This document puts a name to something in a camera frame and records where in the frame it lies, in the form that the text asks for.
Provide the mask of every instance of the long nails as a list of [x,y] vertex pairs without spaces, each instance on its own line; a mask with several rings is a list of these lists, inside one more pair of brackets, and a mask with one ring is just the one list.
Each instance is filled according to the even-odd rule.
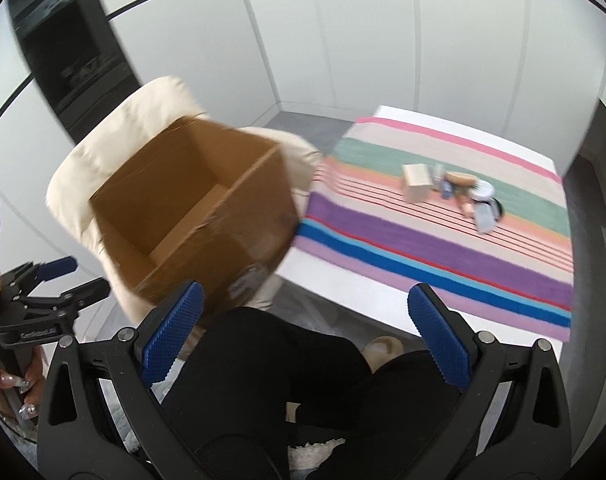
[[38,407],[34,406],[32,403],[26,404],[19,410],[19,416],[24,420],[34,418],[35,416],[38,416]]
[[17,388],[25,388],[29,385],[28,390],[32,387],[25,379],[11,374],[1,374],[1,383],[5,386],[16,386]]
[[34,385],[34,383],[29,382],[29,381],[24,381],[24,382],[25,382],[25,385],[19,387],[19,392],[21,395],[26,394],[28,391],[30,391],[32,389],[32,386]]

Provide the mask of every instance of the open cardboard box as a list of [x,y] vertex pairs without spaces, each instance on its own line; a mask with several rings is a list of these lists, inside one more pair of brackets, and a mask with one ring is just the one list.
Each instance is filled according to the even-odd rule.
[[118,168],[90,205],[124,283],[158,304],[195,280],[204,319],[251,298],[298,224],[276,142],[187,117]]

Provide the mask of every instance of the metal bolt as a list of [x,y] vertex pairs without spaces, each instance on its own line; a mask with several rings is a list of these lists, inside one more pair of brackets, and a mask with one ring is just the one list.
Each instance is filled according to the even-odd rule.
[[547,339],[539,339],[536,344],[543,352],[549,352],[552,349],[552,344]]
[[494,334],[492,332],[487,332],[487,330],[481,330],[478,333],[478,341],[489,345],[490,343],[496,341],[496,338],[494,337]]
[[134,337],[134,329],[129,326],[126,328],[121,328],[116,335],[119,341],[129,341]]
[[62,336],[62,338],[60,339],[60,341],[58,342],[58,345],[61,348],[67,348],[68,346],[70,346],[72,343],[74,342],[74,338],[70,335],[64,335]]

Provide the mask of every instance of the blue stripe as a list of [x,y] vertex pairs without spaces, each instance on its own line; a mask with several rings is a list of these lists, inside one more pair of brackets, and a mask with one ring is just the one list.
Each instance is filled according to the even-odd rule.
[[390,259],[381,254],[376,254],[363,247],[343,242],[309,224],[302,223],[298,229],[298,235],[323,244],[340,254],[378,267],[379,269],[393,272],[399,276],[405,276],[406,278],[411,278],[418,282],[429,283],[436,288],[442,288],[443,290],[448,290],[459,296],[496,306],[516,314],[521,314],[522,316],[528,316],[533,319],[539,319],[566,328],[570,327],[570,319],[559,316],[555,312],[535,308],[520,301],[499,296],[488,290],[482,290],[466,285],[465,283],[456,282],[446,276],[435,274],[433,272],[434,269],[432,268],[430,268],[430,270],[419,269],[407,263]]
[[452,280],[457,283],[462,283],[463,285],[471,286],[473,288],[479,288],[479,289],[485,290],[491,294],[495,294],[496,296],[502,296],[504,298],[507,298],[508,300],[516,301],[517,303],[527,304],[529,306],[532,306],[533,308],[541,308],[543,310],[553,312],[555,314],[558,314],[558,316],[563,316],[568,319],[572,316],[572,314],[569,311],[563,310],[562,308],[555,306],[553,304],[548,304],[548,303],[544,303],[542,301],[537,301],[537,300],[531,300],[530,298],[524,298],[523,296],[514,294],[513,292],[508,292],[506,290],[503,290],[502,288],[499,288],[498,286],[493,286],[493,285],[488,285],[487,283],[477,282],[474,279],[466,278],[465,276],[461,276],[455,272],[439,269],[438,267],[433,267],[433,266],[430,266],[429,264],[424,264],[422,262],[418,262],[417,260],[413,260],[409,257],[401,256],[400,254],[396,254],[391,251],[386,251],[386,250],[378,248],[374,245],[368,244],[366,242],[362,242],[361,240],[356,240],[347,235],[339,234],[336,231],[334,231],[333,229],[331,229],[330,227],[327,227],[326,225],[321,224],[320,222],[317,222],[316,220],[313,220],[311,218],[304,218],[302,220],[302,223],[308,224],[313,229],[318,229],[319,231],[322,231],[323,233],[325,233],[333,238],[337,238],[338,240],[345,242],[349,245],[358,246],[362,249],[365,249],[367,251],[371,251],[375,254],[378,254],[379,256],[383,256],[385,258],[389,258],[391,260],[401,262],[402,264],[409,265],[410,267],[413,267],[415,269],[425,270],[426,272],[436,274],[443,278],[447,278],[448,280]]

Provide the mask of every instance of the white table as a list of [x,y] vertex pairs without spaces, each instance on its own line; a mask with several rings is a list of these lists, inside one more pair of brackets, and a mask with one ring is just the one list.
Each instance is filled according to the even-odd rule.
[[[378,107],[374,116],[417,124],[473,140],[496,150],[516,155],[546,170],[556,172],[554,163],[550,158],[510,140],[462,124],[387,106]],[[289,250],[276,273],[285,280],[302,286],[369,319],[404,332],[419,335],[416,326],[407,314],[407,292],[335,266],[297,248]],[[487,330],[503,343],[531,346],[536,339],[542,337],[527,330],[513,328],[465,312],[460,314],[475,332]],[[563,343],[548,337],[545,338],[552,344],[556,357],[560,358]]]

